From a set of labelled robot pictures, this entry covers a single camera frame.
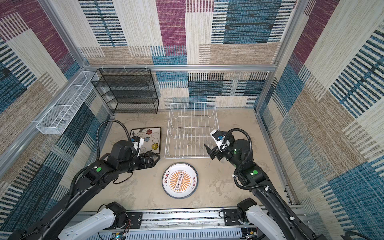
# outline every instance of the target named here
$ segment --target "plate rim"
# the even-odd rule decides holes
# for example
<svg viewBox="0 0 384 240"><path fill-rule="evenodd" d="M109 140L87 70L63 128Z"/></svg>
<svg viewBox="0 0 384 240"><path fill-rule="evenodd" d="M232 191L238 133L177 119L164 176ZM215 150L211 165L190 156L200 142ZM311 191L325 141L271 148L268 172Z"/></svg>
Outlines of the plate rim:
<svg viewBox="0 0 384 240"><path fill-rule="evenodd" d="M168 170L170 167L172 167L172 166L174 166L174 165L176 165L176 164L180 164L180 163L182 163L182 164L186 164L186 165L190 166L190 167L195 171L195 173L196 173L196 186L195 186L195 189L194 189L190 194L188 194L187 196L184 196L184 197L174 197L174 196L170 195L170 194L165 190L165 188L164 188L164 184L163 184L163 179L164 179L164 175L165 175L165 173L167 172L167 170ZM161 178L161 186L163 187L164 192L165 192L168 196L170 196L171 198L174 198L174 199L185 199L185 198L187 198L187 197L190 197L190 196L196 191L198 185L199 185L199 174L197 173L196 169L195 169L192 165L190 165L189 163L186 163L186 162L175 162L174 164L170 165L169 167L166 168L166 170L164 171L163 176L162 176L162 178Z"/></svg>

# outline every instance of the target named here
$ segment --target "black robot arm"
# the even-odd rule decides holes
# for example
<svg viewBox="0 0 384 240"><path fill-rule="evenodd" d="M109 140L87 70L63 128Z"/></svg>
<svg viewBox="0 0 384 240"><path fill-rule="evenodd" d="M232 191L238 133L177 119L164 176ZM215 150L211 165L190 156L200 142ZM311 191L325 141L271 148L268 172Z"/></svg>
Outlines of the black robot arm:
<svg viewBox="0 0 384 240"><path fill-rule="evenodd" d="M140 149L137 144L135 148L134 143L140 139L133 137L130 140L115 143L111 153L80 170L70 191L47 214L25 231L15 231L9 240L56 240L81 208L111 181L118 179L120 173L154 167L160 156L151 151L137 156Z"/></svg>
<svg viewBox="0 0 384 240"><path fill-rule="evenodd" d="M240 131L247 136L248 140L235 140L231 132ZM216 131L211 133L217 146L210 149L205 146L212 159L221 160L226 158L236 170L233 178L236 186L249 190L256 196L270 216L278 224L284 236L288 240L325 240L323 235L316 236L289 208L286 202L277 193L268 175L253 161L252 142L249 135L242 129L231 129L228 132ZM238 216L240 221L248 222L246 211L249 206L254 205L251 199L246 199L238 204Z"/></svg>

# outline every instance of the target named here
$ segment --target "wall-mounted basket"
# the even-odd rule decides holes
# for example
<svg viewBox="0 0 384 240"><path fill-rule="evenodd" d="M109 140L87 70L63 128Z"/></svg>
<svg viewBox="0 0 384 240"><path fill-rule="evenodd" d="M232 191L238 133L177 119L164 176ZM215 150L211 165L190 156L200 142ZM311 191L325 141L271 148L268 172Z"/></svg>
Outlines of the wall-mounted basket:
<svg viewBox="0 0 384 240"><path fill-rule="evenodd" d="M91 80L98 80L95 72L81 72L44 115L36 128L43 134L63 134L91 92L93 88Z"/></svg>

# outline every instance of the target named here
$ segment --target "wire dish rack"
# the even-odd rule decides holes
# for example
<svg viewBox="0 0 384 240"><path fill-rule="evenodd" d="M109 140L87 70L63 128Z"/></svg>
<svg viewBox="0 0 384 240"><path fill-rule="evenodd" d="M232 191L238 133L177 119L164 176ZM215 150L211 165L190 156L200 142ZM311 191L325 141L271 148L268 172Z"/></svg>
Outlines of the wire dish rack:
<svg viewBox="0 0 384 240"><path fill-rule="evenodd" d="M204 144L216 146L210 133L218 128L213 103L171 103L164 157L208 158Z"/></svg>

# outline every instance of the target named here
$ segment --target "orange sunburst pattern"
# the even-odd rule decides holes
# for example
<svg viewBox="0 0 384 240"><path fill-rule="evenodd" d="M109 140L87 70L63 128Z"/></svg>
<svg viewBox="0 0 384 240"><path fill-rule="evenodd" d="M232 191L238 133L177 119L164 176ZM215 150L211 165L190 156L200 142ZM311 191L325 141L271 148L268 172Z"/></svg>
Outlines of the orange sunburst pattern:
<svg viewBox="0 0 384 240"><path fill-rule="evenodd" d="M169 186L175 192L184 192L191 185L191 177L184 171L174 172L169 179Z"/></svg>

